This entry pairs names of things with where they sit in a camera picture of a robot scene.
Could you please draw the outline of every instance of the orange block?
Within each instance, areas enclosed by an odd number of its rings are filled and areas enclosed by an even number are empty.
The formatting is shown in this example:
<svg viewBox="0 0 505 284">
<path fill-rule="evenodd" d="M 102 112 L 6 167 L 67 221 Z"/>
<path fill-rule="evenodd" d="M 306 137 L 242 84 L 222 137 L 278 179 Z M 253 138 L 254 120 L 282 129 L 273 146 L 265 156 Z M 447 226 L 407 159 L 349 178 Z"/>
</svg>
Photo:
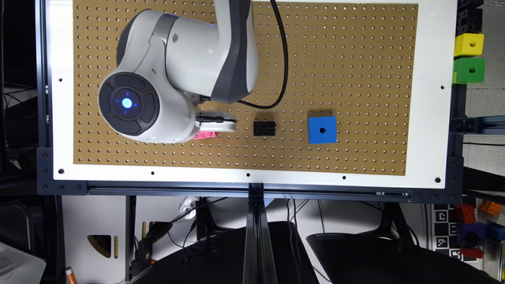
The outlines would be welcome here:
<svg viewBox="0 0 505 284">
<path fill-rule="evenodd" d="M 486 201 L 485 204 L 480 204 L 477 208 L 481 211 L 487 212 L 490 215 L 498 216 L 499 212 L 502 210 L 502 205 L 496 204 L 491 201 Z"/>
<path fill-rule="evenodd" d="M 477 219 L 475 218 L 475 210 L 472 205 L 459 204 L 455 205 L 454 209 L 456 211 L 456 219 L 458 222 L 463 224 L 475 223 Z"/>
</svg>

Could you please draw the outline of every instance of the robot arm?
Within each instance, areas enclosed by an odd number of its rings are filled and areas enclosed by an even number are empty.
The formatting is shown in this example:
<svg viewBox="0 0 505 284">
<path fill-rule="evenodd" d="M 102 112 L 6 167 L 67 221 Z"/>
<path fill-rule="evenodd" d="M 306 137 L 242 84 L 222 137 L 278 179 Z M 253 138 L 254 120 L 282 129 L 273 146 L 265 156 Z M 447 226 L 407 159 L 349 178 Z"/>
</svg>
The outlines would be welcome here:
<svg viewBox="0 0 505 284">
<path fill-rule="evenodd" d="M 145 10 L 118 44 L 118 67 L 99 90 L 99 108 L 118 133 L 180 143 L 199 130 L 233 132 L 236 118 L 199 112 L 200 95 L 223 103 L 246 97 L 258 73 L 250 1 L 215 2 L 218 25 Z"/>
</svg>

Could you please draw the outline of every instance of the red block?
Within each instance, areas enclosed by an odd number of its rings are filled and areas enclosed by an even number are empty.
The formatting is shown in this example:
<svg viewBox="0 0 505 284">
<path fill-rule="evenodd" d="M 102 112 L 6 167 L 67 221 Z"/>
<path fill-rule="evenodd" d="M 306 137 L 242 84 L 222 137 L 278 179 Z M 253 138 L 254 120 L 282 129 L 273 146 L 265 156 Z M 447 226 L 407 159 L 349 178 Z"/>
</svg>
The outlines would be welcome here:
<svg viewBox="0 0 505 284">
<path fill-rule="evenodd" d="M 480 249 L 478 248 L 467 248 L 467 247 L 461 247 L 459 249 L 459 252 L 466 256 L 466 257 L 473 257 L 473 258 L 482 258 L 482 256 L 484 255 L 484 252 L 481 251 Z"/>
<path fill-rule="evenodd" d="M 459 204 L 455 205 L 454 209 L 456 211 L 456 219 L 458 222 L 463 224 L 475 223 L 477 219 L 475 218 L 475 210 L 472 205 Z"/>
<path fill-rule="evenodd" d="M 194 136 L 194 140 L 198 139 L 205 139 L 205 138 L 212 138 L 215 137 L 215 132 L 214 131 L 200 131 Z"/>
</svg>

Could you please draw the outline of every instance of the pegboard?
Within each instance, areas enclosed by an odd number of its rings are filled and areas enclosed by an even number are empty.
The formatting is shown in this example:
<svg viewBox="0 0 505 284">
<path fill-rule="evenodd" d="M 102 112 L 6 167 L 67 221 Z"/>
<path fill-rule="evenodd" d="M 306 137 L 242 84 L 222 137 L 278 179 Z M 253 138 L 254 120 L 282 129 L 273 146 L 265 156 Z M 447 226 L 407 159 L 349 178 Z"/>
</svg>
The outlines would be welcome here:
<svg viewBox="0 0 505 284">
<path fill-rule="evenodd" d="M 210 1 L 73 1 L 73 162 L 92 165 L 301 170 L 405 175 L 417 4 L 280 2 L 290 73 L 273 110 L 205 103 L 238 118 L 235 133 L 183 144 L 146 144 L 118 135 L 97 94 L 116 67 L 122 29 L 143 9 L 215 23 Z M 246 99 L 270 104 L 282 84 L 279 28 L 269 2 L 252 4 L 260 72 Z M 309 144 L 310 117 L 336 116 L 336 144 Z M 277 124 L 254 136 L 254 121 Z"/>
</svg>

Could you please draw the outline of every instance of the yellow object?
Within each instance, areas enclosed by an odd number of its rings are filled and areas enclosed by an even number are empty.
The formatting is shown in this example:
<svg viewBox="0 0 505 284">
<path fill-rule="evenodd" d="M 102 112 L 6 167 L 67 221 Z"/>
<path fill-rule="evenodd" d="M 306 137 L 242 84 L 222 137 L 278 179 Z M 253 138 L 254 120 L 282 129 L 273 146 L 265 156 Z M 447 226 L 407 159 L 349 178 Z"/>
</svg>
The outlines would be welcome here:
<svg viewBox="0 0 505 284">
<path fill-rule="evenodd" d="M 464 33 L 456 37 L 454 45 L 455 57 L 469 57 L 482 54 L 484 34 Z"/>
</svg>

